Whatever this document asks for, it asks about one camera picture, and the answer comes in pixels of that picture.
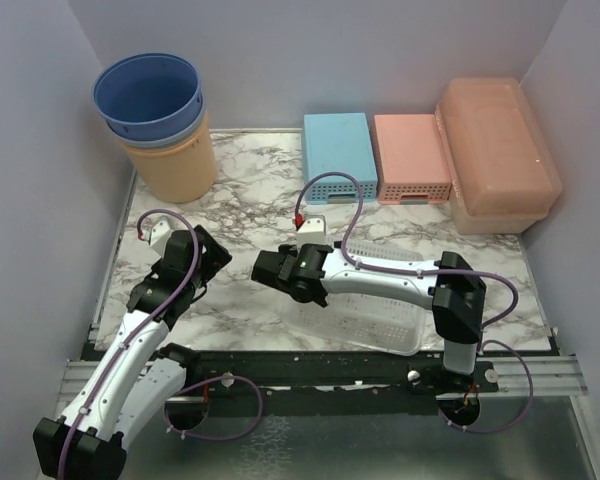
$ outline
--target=clear plastic basket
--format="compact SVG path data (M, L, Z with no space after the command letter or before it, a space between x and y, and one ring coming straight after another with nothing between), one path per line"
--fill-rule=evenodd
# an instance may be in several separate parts
M329 244L340 240L327 237ZM399 248L349 240L350 254L387 260L420 261L422 255ZM360 294L329 295L329 305L299 304L289 298L282 317L289 328L307 335L398 355L420 349L425 311L415 305Z

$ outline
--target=blue basket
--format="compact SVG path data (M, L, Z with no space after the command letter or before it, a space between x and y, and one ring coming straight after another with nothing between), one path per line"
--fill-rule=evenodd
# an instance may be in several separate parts
M378 190L378 174L364 113L305 115L302 132L304 182L325 172L344 172L362 186L362 198L371 202ZM318 180L307 191L307 203L353 203L358 194L342 177Z
M143 53L110 66L96 80L93 101L117 135L142 142L182 132L202 111L195 67L166 53Z

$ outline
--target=marble tabletop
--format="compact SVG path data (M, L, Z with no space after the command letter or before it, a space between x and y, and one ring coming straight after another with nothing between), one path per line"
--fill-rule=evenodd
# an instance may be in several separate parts
M136 186L110 287L100 317L96 349L106 349L125 313L131 288L148 272L157 254L137 239L135 222L146 210L164 207L203 225L229 252L233 261L209 284L202 301L189 309L164 342L194 349L226 350L357 350L291 331L279 309L284 295L250 280L260 250L276 250L293 242L291 218L302 188L300 134L292 132L229 132L213 134L218 180L198 201L174 206L155 199L141 180ZM329 233L342 234L355 206L307 206L308 214L325 215ZM494 338L519 350L548 350L549 330L543 322L517 236L460 236L448 205L364 206L353 238L389 244L439 258L443 250L461 254L476 270L511 279L520 303L508 318L490 326ZM487 281L485 316L504 309L510 292ZM422 350L441 350L433 318L427 312Z

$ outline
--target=container lid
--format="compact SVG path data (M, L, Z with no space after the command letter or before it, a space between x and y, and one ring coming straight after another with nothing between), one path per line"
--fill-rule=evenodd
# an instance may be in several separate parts
M562 184L514 78L459 78L438 104L471 215L546 215Z

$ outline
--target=wall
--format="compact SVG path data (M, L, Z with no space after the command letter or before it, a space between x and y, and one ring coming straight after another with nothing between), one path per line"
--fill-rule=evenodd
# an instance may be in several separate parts
M550 217L523 239L600 420L600 0L568 2L523 84L564 182Z
M194 62L215 127L430 112L449 79L522 78L564 0L69 0L105 63Z
M130 175L90 105L100 69L66 2L0 2L0 480L36 477Z

